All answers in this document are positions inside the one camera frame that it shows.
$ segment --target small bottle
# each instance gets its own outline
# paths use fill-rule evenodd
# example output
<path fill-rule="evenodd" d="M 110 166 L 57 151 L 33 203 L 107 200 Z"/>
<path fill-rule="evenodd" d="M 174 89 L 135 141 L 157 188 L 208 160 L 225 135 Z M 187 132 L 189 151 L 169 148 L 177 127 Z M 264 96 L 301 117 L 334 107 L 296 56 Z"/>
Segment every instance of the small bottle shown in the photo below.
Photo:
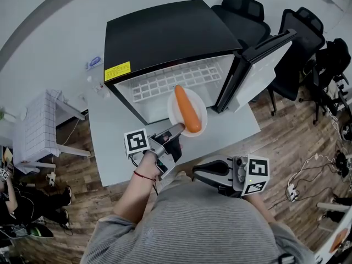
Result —
<path fill-rule="evenodd" d="M 98 80 L 95 78 L 88 76 L 87 81 L 91 83 L 93 90 L 102 98 L 109 98 L 110 97 L 110 92 L 109 90 L 104 86 L 104 84 L 100 83 Z"/>

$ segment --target chair leg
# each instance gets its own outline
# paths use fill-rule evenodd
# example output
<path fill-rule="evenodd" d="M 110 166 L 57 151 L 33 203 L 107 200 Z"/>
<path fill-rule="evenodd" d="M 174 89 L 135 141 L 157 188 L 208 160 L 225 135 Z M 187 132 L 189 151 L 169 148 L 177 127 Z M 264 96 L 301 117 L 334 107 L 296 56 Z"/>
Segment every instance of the chair leg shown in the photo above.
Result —
<path fill-rule="evenodd" d="M 318 122 L 318 115 L 319 115 L 319 103 L 315 103 L 315 120 L 313 120 L 313 124 Z"/>
<path fill-rule="evenodd" d="M 271 112 L 271 115 L 274 116 L 276 114 L 275 95 L 274 95 L 274 91 L 271 88 L 268 88 L 268 91 L 269 91 L 270 99 L 271 99 L 271 102 L 272 102 L 273 108 L 274 108 L 274 111 Z"/>

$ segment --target power strip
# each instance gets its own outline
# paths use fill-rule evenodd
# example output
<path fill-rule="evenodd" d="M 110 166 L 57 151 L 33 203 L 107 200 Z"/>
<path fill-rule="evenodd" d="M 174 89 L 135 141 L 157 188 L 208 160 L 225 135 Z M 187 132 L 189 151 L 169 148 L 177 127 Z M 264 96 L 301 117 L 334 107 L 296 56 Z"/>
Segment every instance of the power strip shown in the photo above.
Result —
<path fill-rule="evenodd" d="M 51 174 L 46 174 L 46 177 L 49 178 L 49 185 L 51 187 L 54 187 L 56 178 L 55 172 L 53 171 Z"/>
<path fill-rule="evenodd" d="M 289 186 L 286 188 L 286 195 L 290 202 L 294 202 L 296 200 L 298 194 L 294 184 L 289 184 Z"/>

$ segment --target carrot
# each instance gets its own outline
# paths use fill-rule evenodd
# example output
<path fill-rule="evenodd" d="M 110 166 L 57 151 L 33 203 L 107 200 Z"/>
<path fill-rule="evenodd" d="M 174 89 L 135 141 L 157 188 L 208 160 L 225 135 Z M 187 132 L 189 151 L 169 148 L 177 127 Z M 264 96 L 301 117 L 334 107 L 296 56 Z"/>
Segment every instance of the carrot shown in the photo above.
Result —
<path fill-rule="evenodd" d="M 200 122 L 188 96 L 183 90 L 182 86 L 175 86 L 175 95 L 180 108 L 185 126 L 191 133 L 197 133 L 202 129 L 202 123 Z"/>

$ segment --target cable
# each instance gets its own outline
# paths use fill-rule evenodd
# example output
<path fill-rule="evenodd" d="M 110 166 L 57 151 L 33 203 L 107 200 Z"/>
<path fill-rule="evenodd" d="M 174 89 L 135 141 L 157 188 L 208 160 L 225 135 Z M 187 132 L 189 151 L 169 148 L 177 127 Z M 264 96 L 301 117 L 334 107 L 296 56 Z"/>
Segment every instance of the cable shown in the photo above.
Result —
<path fill-rule="evenodd" d="M 344 140 L 342 139 L 341 134 L 340 134 L 339 120 L 338 120 L 338 118 L 337 118 L 336 116 L 334 116 L 334 115 L 331 113 L 331 111 L 330 111 L 330 109 L 329 109 L 328 107 L 326 107 L 326 109 L 327 109 L 327 111 L 328 111 L 330 117 L 332 118 L 331 123 L 332 123 L 332 126 L 334 127 L 334 129 L 337 131 L 337 135 L 338 135 L 338 137 L 339 137 L 339 139 L 340 139 L 340 141 L 341 141 L 341 146 L 342 146 L 342 148 L 345 149 L 345 151 L 348 153 L 348 150 L 342 145 L 342 142 L 343 142 Z"/>
<path fill-rule="evenodd" d="M 55 182 L 54 182 L 54 184 L 56 185 L 55 189 L 56 189 L 57 194 L 58 194 L 58 195 L 62 195 L 61 192 L 60 192 L 60 187 L 59 187 L 59 185 L 56 184 Z"/>
<path fill-rule="evenodd" d="M 73 235 L 73 230 L 71 228 L 68 228 L 66 225 L 62 225 L 62 224 L 59 224 L 59 223 L 48 223 L 45 220 L 36 220 L 36 221 L 34 221 L 32 223 L 44 223 L 44 226 L 46 226 L 46 225 L 56 225 L 56 226 L 59 225 L 63 229 L 63 231 L 64 231 L 64 233 L 66 235 L 69 235 L 69 236 Z"/>
<path fill-rule="evenodd" d="M 307 163 L 307 162 L 309 162 L 309 160 L 311 160 L 313 157 L 315 157 L 316 155 L 313 155 L 311 158 L 309 158 L 309 159 L 307 159 L 304 163 L 303 163 L 303 166 L 302 166 L 302 168 L 301 168 L 301 170 L 299 170 L 299 172 L 297 172 L 297 173 L 295 173 L 295 174 L 293 174 L 292 176 L 291 176 L 291 178 L 288 180 L 288 182 L 287 182 L 287 187 L 289 187 L 290 186 L 290 182 L 294 179 L 294 178 L 296 178 L 296 176 L 298 175 L 298 174 L 300 174 L 304 169 L 303 169 L 303 167 L 304 167 L 304 165 Z M 334 159 L 333 160 L 331 160 L 331 159 L 329 159 L 327 156 L 323 156 L 323 155 L 318 155 L 318 157 L 316 157 L 316 160 L 319 158 L 319 157 L 322 157 L 322 158 L 326 158 L 326 159 L 328 159 L 330 162 L 331 162 L 331 164 L 332 163 L 334 163 Z"/>
<path fill-rule="evenodd" d="M 21 192 L 16 186 L 13 186 L 13 188 L 17 189 L 18 194 L 19 194 L 20 197 L 24 197 L 25 199 L 28 199 L 32 203 L 33 207 L 32 207 L 32 214 L 31 214 L 31 218 L 30 218 L 30 220 L 32 220 L 32 217 L 33 217 L 33 214 L 34 214 L 34 203 L 33 203 L 33 201 L 31 199 L 29 199 L 28 197 L 26 197 L 26 196 L 21 196 Z"/>
<path fill-rule="evenodd" d="M 79 121 L 80 121 L 80 119 L 77 120 L 75 127 L 73 127 L 73 130 L 71 131 L 70 135 L 68 135 L 68 137 L 67 137 L 65 143 L 62 144 L 63 146 L 67 143 L 68 139 L 70 139 L 70 137 L 71 137 L 73 131 L 76 129 L 77 124 L 78 124 Z"/>
<path fill-rule="evenodd" d="M 32 207 L 32 215 L 31 215 L 31 218 L 29 219 L 29 220 L 32 220 L 32 217 L 33 217 L 33 214 L 34 214 L 34 203 L 33 203 L 33 201 L 30 200 L 30 199 L 29 199 L 28 197 L 26 197 L 26 196 L 21 196 L 21 195 L 20 195 L 20 197 L 25 198 L 25 199 L 28 199 L 28 200 L 32 203 L 32 205 L 33 205 L 33 207 Z M 25 228 L 27 228 L 27 226 L 28 226 L 30 223 L 31 223 L 31 222 L 27 223 L 27 225 L 24 226 L 23 228 L 19 228 L 18 230 L 13 229 L 12 231 L 15 233 L 15 232 L 24 230 Z"/>
<path fill-rule="evenodd" d="M 137 163 L 134 161 L 134 159 L 133 159 L 133 155 L 129 155 L 128 157 L 131 159 L 132 164 L 133 164 L 135 167 L 138 167 L 138 164 L 137 164 Z"/>
<path fill-rule="evenodd" d="M 325 166 L 329 166 L 329 169 L 330 169 L 330 172 L 331 172 L 331 173 L 338 173 L 337 171 L 334 172 L 334 171 L 331 170 L 331 168 L 330 168 L 330 163 L 327 163 L 327 164 L 324 164 L 324 165 L 321 165 L 321 166 L 318 166 L 318 167 L 305 168 L 305 169 L 303 169 L 303 170 L 306 170 L 306 169 L 313 169 L 313 168 L 320 168 L 320 167 L 321 167 L 321 170 L 320 170 L 320 172 L 319 172 L 312 180 L 306 180 L 306 179 L 304 179 L 304 178 L 299 179 L 299 180 L 297 181 L 296 188 L 298 187 L 298 184 L 299 184 L 300 181 L 306 181 L 306 182 L 308 182 L 308 183 L 313 182 L 313 181 L 324 171 Z"/>
<path fill-rule="evenodd" d="M 270 207 L 268 210 L 270 210 L 270 209 L 272 209 L 273 207 L 275 207 L 275 206 L 281 204 L 281 203 L 284 202 L 284 201 L 289 200 L 289 199 L 287 198 L 286 192 L 285 192 L 285 196 L 286 196 L 286 199 L 285 199 L 285 200 L 282 200 L 282 201 L 279 201 L 279 202 L 275 203 L 275 204 L 274 204 L 272 207 Z"/>
<path fill-rule="evenodd" d="M 331 192 L 332 192 L 332 194 L 334 195 L 334 190 L 333 190 L 332 188 L 330 188 L 330 187 L 327 187 L 327 188 L 323 189 L 322 191 L 320 191 L 318 194 L 316 194 L 316 195 L 314 195 L 314 196 L 307 196 L 307 197 L 304 197 L 303 199 L 296 200 L 296 201 L 302 201 L 302 200 L 310 199 L 310 198 L 312 198 L 312 197 L 316 197 L 316 196 L 320 195 L 322 192 L 324 192 L 326 189 L 330 189 Z"/>
<path fill-rule="evenodd" d="M 158 191 L 157 191 L 157 189 L 156 189 L 156 182 L 155 182 L 155 181 L 154 181 L 153 188 L 154 188 L 154 191 L 155 191 L 156 195 L 158 196 L 159 194 L 158 194 Z"/>
<path fill-rule="evenodd" d="M 80 119 L 77 120 L 77 122 L 76 122 L 76 124 L 75 124 L 75 127 L 73 127 L 73 129 L 72 129 L 70 135 L 68 135 L 68 137 L 67 137 L 65 143 L 62 144 L 63 146 L 67 143 L 68 139 L 70 139 L 70 137 L 71 137 L 73 131 L 76 129 L 77 124 L 78 124 L 79 121 L 80 121 Z M 54 164 L 54 155 L 53 155 L 52 158 L 51 158 L 51 164 Z"/>
<path fill-rule="evenodd" d="M 337 153 L 337 151 L 340 151 L 340 152 L 342 152 L 344 155 L 347 155 L 348 154 L 348 151 L 347 151 L 347 149 L 343 146 L 343 142 L 345 142 L 344 140 L 342 140 L 340 143 L 341 143 L 341 147 L 339 147 L 338 146 L 338 144 L 337 144 L 337 142 L 338 142 L 338 140 L 336 140 L 336 142 L 335 142 L 335 153 Z"/>
<path fill-rule="evenodd" d="M 304 179 L 304 178 L 299 179 L 298 182 L 297 182 L 297 184 L 296 184 L 296 187 L 295 187 L 295 188 L 298 187 L 298 184 L 299 184 L 300 181 L 306 181 L 306 182 L 308 182 L 308 183 L 313 182 L 313 181 L 323 172 L 325 166 L 328 166 L 328 167 L 329 167 L 329 170 L 330 170 L 331 173 L 334 173 L 334 174 L 335 174 L 335 173 L 338 173 L 337 171 L 334 172 L 334 171 L 331 170 L 331 164 L 330 164 L 330 163 L 326 163 L 326 164 L 324 164 L 324 165 L 322 165 L 322 166 L 317 166 L 317 167 L 304 168 L 303 170 L 306 170 L 306 169 L 314 169 L 314 168 L 322 167 L 322 169 L 320 170 L 320 172 L 319 172 L 312 180 L 307 180 L 307 179 Z M 312 197 L 318 196 L 319 194 L 321 194 L 321 193 L 322 193 L 323 191 L 325 191 L 326 189 L 331 189 L 332 193 L 334 194 L 333 189 L 330 188 L 330 187 L 328 187 L 328 188 L 323 189 L 322 191 L 320 191 L 318 194 L 316 194 L 316 195 L 314 195 L 314 196 L 304 197 L 304 198 L 302 198 L 302 199 L 300 199 L 300 200 L 295 199 L 295 201 L 302 201 L 302 200 L 306 200 L 306 199 L 310 199 L 310 198 L 312 198 Z M 300 191 L 299 191 L 299 190 L 296 190 L 296 193 L 297 193 L 296 197 L 298 197 L 298 196 L 300 195 Z M 280 202 L 275 203 L 272 207 L 269 208 L 269 210 L 272 209 L 273 207 L 275 207 L 275 206 L 281 204 L 282 202 L 284 202 L 284 201 L 286 201 L 286 200 L 289 201 L 286 192 L 285 192 L 285 196 L 286 196 L 286 199 L 285 199 L 285 200 L 282 200 L 282 201 L 280 201 Z"/>

